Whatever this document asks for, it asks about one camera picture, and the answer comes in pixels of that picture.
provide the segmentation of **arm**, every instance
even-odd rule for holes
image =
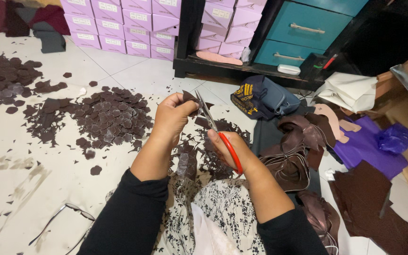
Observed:
[[[168,168],[173,147],[197,110],[182,94],[159,104],[150,138],[94,222],[77,255],[150,255],[168,199]]]
[[[250,198],[258,218],[258,233],[271,254],[322,254],[327,251],[301,209],[281,189],[267,167],[250,151],[235,132],[222,132],[234,147],[249,183]],[[209,130],[208,136],[220,159],[235,167],[220,136]]]

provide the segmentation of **floral skirt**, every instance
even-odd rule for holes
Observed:
[[[114,190],[106,195],[107,201]],[[242,254],[265,254],[256,229],[258,221],[246,180],[225,179],[200,187],[189,178],[171,173],[168,190],[169,197],[153,255],[193,254],[195,237],[191,203],[199,206],[209,219],[217,223]]]

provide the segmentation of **stack of shoe boxes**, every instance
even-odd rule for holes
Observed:
[[[179,35],[182,0],[152,0],[151,57],[174,60],[174,41]]]
[[[101,49],[91,0],[61,0],[73,42],[80,47]]]
[[[91,0],[102,49],[127,54],[120,0]]]
[[[266,2],[207,0],[196,50],[240,59],[243,49],[250,45]]]
[[[127,54],[150,58],[151,0],[122,0]]]

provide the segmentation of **purple plastic bag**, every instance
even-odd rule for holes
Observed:
[[[376,139],[379,149],[396,154],[403,153],[408,149],[408,128],[395,123],[380,131]]]
[[[368,117],[362,117],[355,124],[361,126],[358,132],[341,131],[349,138],[347,143],[337,141],[333,148],[348,169],[356,167],[362,160],[381,171],[389,180],[397,176],[408,166],[401,154],[393,154],[378,148],[376,135],[380,132],[377,125]]]

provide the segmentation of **scissor blade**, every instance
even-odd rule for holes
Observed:
[[[207,119],[208,125],[215,130],[215,132],[218,132],[217,125],[215,124],[215,121],[212,118],[212,115],[210,114],[210,111],[207,107],[207,104],[205,103],[203,97],[201,96],[200,92],[196,90],[196,97],[198,98],[199,101],[201,101],[202,104],[202,111],[204,113],[205,118]]]

